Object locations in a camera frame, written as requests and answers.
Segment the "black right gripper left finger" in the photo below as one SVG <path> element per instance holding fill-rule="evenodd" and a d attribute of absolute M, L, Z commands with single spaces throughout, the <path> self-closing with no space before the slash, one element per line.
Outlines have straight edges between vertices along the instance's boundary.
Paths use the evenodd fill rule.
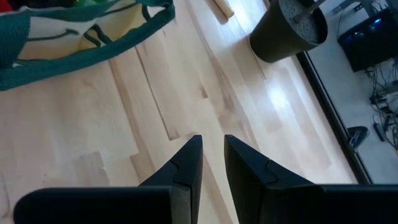
<path fill-rule="evenodd" d="M 197 223 L 203 142 L 191 137 L 136 187 L 35 190 L 14 208 L 15 223 Z"/>

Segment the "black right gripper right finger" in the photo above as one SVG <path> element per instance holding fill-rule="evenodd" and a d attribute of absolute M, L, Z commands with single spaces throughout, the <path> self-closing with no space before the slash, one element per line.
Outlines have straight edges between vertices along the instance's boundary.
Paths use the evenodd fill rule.
<path fill-rule="evenodd" d="M 396 185 L 314 184 L 232 135 L 224 161 L 240 223 L 397 223 Z"/>

